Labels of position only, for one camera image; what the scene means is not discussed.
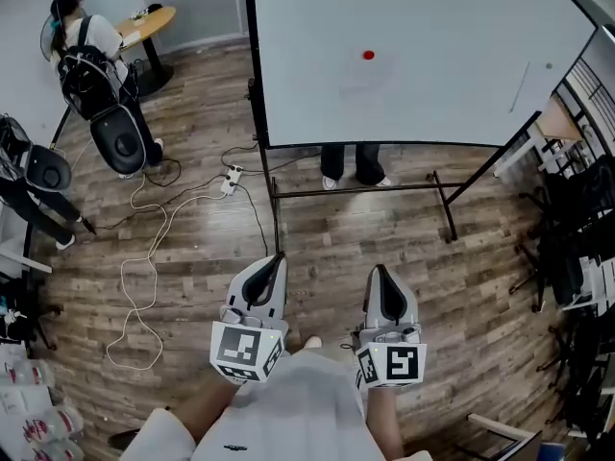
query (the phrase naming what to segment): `person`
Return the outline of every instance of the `person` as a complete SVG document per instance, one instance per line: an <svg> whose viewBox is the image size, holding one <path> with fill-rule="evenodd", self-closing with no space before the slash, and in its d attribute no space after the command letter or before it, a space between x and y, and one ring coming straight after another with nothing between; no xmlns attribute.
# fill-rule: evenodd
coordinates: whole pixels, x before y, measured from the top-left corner
<svg viewBox="0 0 615 461"><path fill-rule="evenodd" d="M32 193L49 208L69 222L83 222L84 218L64 196L57 191L44 191L27 183L24 178L14 181L0 177L0 197L17 215L37 229L56 239L56 247L62 251L75 242L75 234L51 217L45 215L30 196Z"/></svg>
<svg viewBox="0 0 615 461"><path fill-rule="evenodd" d="M51 63L55 70L58 69L58 63L65 51L78 43L79 29L86 16L83 2L84 0L53 0L51 3L50 11L54 19L52 22L54 34L51 41ZM143 117L138 102L135 73L129 72L129 67L120 57L122 41L122 35L113 28L105 17L102 15L91 17L87 28L86 45L95 46L113 62L117 77L123 84L120 89L120 101L135 119L145 147L147 163L157 165L162 161L163 143L160 138L156 140L152 138L147 122Z"/></svg>
<svg viewBox="0 0 615 461"><path fill-rule="evenodd" d="M404 458L395 392L371 388L366 420L346 370L314 349L282 356L267 382L219 374L176 409L156 409L120 461L382 461ZM408 458L431 461L422 451Z"/></svg>
<svg viewBox="0 0 615 461"><path fill-rule="evenodd" d="M357 181L369 186L387 187L392 184L378 162L381 146L374 143L357 145ZM323 187L327 191L337 188L344 174L344 145L323 145L320 156L320 170L323 173Z"/></svg>

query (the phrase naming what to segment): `round table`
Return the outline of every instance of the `round table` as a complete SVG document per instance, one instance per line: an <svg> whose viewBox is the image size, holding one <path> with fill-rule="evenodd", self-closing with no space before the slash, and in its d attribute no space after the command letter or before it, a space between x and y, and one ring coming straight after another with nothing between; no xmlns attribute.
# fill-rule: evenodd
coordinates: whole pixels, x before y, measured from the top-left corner
<svg viewBox="0 0 615 461"><path fill-rule="evenodd" d="M152 35L171 22L175 16L175 12L175 7L162 7L142 17L144 22L139 26L136 26L135 22L131 19L125 20L121 24L115 26L115 29L117 29L118 33L124 38L136 31L141 33L139 39L121 48L121 51L125 51L136 46L140 42L143 43L143 48L145 48L147 59L150 61L150 68L138 76L138 95L140 97L148 96L160 90L171 80L171 77L173 77L173 67L160 63L160 58L158 53L156 53L156 47L152 42Z"/></svg>

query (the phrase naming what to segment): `white shirt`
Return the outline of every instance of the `white shirt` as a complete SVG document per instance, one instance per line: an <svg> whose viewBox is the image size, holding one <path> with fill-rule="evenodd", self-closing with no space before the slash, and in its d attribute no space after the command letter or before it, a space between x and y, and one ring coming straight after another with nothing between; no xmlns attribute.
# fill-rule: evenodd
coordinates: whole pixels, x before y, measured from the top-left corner
<svg viewBox="0 0 615 461"><path fill-rule="evenodd" d="M431 461L426 452L412 460ZM197 446L169 411L154 410L120 461L383 461L357 388L313 352L282 357L266 383L241 386Z"/></svg>
<svg viewBox="0 0 615 461"><path fill-rule="evenodd" d="M66 49L71 46L76 46L79 42L79 29L81 27L83 19L77 19L66 29ZM102 15L93 15L89 21L87 28L86 44L95 46L107 58L111 58L115 55L119 47L122 44L122 36L115 30L111 23ZM57 53L51 54L51 64L54 70L58 69L58 62L60 57ZM128 67L122 60L115 62L115 70L117 70L117 77L121 84L124 84L126 77L128 77Z"/></svg>

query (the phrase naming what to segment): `black backpack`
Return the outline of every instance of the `black backpack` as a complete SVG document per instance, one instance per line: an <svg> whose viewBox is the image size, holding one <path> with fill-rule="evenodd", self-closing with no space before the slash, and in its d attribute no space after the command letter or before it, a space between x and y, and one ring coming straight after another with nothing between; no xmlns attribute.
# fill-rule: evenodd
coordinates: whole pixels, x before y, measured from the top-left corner
<svg viewBox="0 0 615 461"><path fill-rule="evenodd" d="M58 63L64 100L87 121L117 105L122 86L113 62L95 46L86 45L91 18L82 21L77 45L68 48Z"/></svg>

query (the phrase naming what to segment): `black jeans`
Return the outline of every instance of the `black jeans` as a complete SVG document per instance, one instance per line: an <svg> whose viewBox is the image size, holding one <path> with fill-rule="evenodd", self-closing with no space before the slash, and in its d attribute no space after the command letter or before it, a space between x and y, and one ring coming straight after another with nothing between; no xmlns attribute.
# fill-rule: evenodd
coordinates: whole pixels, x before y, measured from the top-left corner
<svg viewBox="0 0 615 461"><path fill-rule="evenodd" d="M74 222L81 216L79 210L57 191L43 191L27 184L23 178L17 181L0 178L0 196L8 206L15 210L17 215L56 239L60 244L68 244L74 235L73 231L62 227L54 219L45 215L30 197L28 191L65 220Z"/></svg>
<svg viewBox="0 0 615 461"><path fill-rule="evenodd" d="M145 147L145 158L147 159L147 163L149 165L160 164L162 162L162 148L158 143L154 143L154 138L152 138L150 129L141 111L141 106L138 102L135 76L133 74L129 74L124 81L124 87L122 87L120 92L120 101L126 106L135 119L141 134L141 139L143 140L143 146Z"/></svg>
<svg viewBox="0 0 615 461"><path fill-rule="evenodd" d="M384 170L378 162L379 144L357 145L357 181L373 186L384 179ZM323 176L339 181L344 174L344 145L323 145L320 170Z"/></svg>

